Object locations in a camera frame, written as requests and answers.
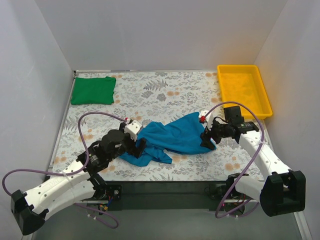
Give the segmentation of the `blue t shirt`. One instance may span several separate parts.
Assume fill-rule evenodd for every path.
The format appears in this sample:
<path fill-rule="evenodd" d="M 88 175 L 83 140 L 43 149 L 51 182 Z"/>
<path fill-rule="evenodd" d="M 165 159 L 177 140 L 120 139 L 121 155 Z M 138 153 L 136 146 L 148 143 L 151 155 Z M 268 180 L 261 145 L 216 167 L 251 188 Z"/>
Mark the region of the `blue t shirt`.
<path fill-rule="evenodd" d="M 134 166 L 145 167 L 151 161 L 171 164 L 173 160 L 165 151 L 179 155 L 209 153 L 211 149 L 201 146 L 204 130 L 198 112 L 187 114 L 166 125 L 152 121 L 138 134 L 137 145 L 143 138 L 146 140 L 141 156 L 136 158 L 124 153 L 119 158 Z"/>

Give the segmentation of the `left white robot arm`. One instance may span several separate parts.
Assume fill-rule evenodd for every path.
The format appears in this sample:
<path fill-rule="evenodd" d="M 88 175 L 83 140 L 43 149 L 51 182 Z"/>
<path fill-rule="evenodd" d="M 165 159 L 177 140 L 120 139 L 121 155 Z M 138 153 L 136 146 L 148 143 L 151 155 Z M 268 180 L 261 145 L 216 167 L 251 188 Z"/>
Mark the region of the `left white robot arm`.
<path fill-rule="evenodd" d="M 119 129 L 109 130 L 93 142 L 58 176 L 25 192 L 13 192 L 11 212 L 21 233 L 27 236 L 36 232 L 52 215 L 79 201 L 111 198 L 112 189 L 99 173 L 124 153 L 135 158 L 142 155 L 146 147 L 146 140 L 138 138 L 142 129 L 136 120 L 123 122 Z"/>

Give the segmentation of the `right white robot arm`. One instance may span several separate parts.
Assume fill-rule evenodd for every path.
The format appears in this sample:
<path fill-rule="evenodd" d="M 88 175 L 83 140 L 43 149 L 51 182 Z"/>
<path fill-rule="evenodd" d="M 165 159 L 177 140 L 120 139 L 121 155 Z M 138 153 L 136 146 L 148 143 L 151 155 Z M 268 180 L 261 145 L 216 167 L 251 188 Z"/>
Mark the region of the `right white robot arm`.
<path fill-rule="evenodd" d="M 198 116 L 199 122 L 205 124 L 200 135 L 201 146 L 212 150 L 222 139 L 234 139 L 250 155 L 249 163 L 256 164 L 263 176 L 263 181 L 250 177 L 248 167 L 229 175 L 225 182 L 226 192 L 218 207 L 221 208 L 228 197 L 245 196 L 248 201 L 257 201 L 269 217 L 303 211 L 306 205 L 305 175 L 280 160 L 265 143 L 261 123 L 245 121 L 241 107 L 242 104 L 225 107 L 221 121 L 211 110 L 203 110 Z"/>

